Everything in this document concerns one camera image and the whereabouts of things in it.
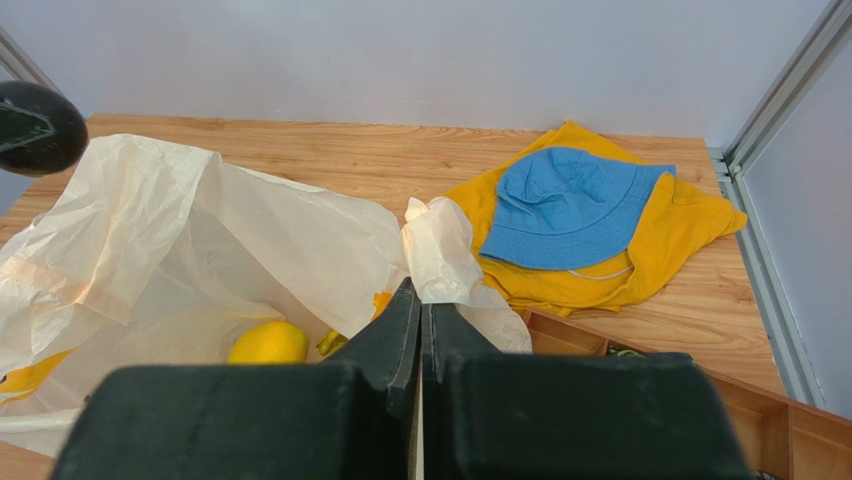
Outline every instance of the wooden tray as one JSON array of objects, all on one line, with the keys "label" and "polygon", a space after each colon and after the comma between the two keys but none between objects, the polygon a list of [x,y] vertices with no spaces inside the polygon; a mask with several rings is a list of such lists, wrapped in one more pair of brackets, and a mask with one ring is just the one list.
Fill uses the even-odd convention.
[{"label": "wooden tray", "polygon": [[[609,346],[655,351],[535,309],[524,314],[524,321],[536,354],[602,356]],[[784,480],[852,479],[852,422],[702,370],[725,404],[750,468]]]}]

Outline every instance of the lemon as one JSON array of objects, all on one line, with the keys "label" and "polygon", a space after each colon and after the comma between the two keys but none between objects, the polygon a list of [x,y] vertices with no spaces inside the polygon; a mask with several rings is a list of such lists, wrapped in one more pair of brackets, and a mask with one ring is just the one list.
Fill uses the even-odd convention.
[{"label": "lemon", "polygon": [[283,319],[264,323],[244,333],[231,354],[232,365],[271,365],[302,363],[308,354],[308,336]]}]

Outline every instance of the yellow object in bag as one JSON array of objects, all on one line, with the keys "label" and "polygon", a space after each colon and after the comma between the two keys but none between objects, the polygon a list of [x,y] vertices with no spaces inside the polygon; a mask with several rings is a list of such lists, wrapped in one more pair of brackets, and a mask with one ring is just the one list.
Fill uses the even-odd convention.
[{"label": "yellow object in bag", "polygon": [[9,402],[14,402],[15,400],[23,400],[35,393],[35,391],[38,390],[38,387],[47,380],[50,372],[52,372],[53,369],[56,368],[56,366],[73,351],[74,350],[72,349],[59,352],[45,358],[35,365],[20,368],[18,370],[12,370],[7,373],[3,378],[3,381],[0,382],[0,394],[20,393],[20,395],[3,400],[0,402],[0,406],[6,405]]},{"label": "yellow object in bag", "polygon": [[325,357],[343,348],[348,341],[349,339],[341,335],[340,332],[331,330],[317,342],[317,351]]},{"label": "yellow object in bag", "polygon": [[376,307],[376,313],[373,314],[373,318],[371,318],[370,321],[375,320],[376,318],[378,318],[379,315],[382,314],[382,312],[385,311],[385,308],[387,308],[392,298],[393,293],[388,292],[382,292],[373,295],[373,305]]},{"label": "yellow object in bag", "polygon": [[231,354],[231,365],[302,363],[308,355],[308,336],[292,323],[264,323],[241,336]]}]

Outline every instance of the yellow cloth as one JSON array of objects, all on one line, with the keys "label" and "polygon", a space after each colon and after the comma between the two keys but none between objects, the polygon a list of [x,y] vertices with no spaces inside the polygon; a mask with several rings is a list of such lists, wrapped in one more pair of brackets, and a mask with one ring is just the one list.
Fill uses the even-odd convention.
[{"label": "yellow cloth", "polygon": [[623,305],[654,295],[698,249],[746,224],[746,215],[734,210],[729,201],[664,174],[627,250],[613,258],[572,273],[530,270],[480,257],[497,209],[500,177],[517,160],[547,147],[578,148],[598,157],[644,163],[600,135],[568,122],[558,131],[542,135],[500,168],[444,194],[461,206],[473,225],[473,252],[485,272],[485,284],[500,292],[518,312],[527,307],[562,316],[578,308],[618,312]]}]

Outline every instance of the wooden table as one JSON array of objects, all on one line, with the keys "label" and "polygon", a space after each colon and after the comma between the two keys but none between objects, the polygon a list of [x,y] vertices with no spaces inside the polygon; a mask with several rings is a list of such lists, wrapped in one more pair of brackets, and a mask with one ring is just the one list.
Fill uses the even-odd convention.
[{"label": "wooden table", "polygon": [[52,471],[52,458],[0,442],[0,480],[42,480]]},{"label": "wooden table", "polygon": [[[92,137],[135,133],[222,153],[225,161],[381,203],[404,222],[409,197],[430,200],[490,170],[541,132],[386,125],[94,115]],[[719,195],[702,140],[607,135],[649,163]],[[69,173],[38,180],[0,219],[0,244],[49,210]],[[698,252],[650,300],[621,314],[572,319],[783,394],[734,236]]]}]

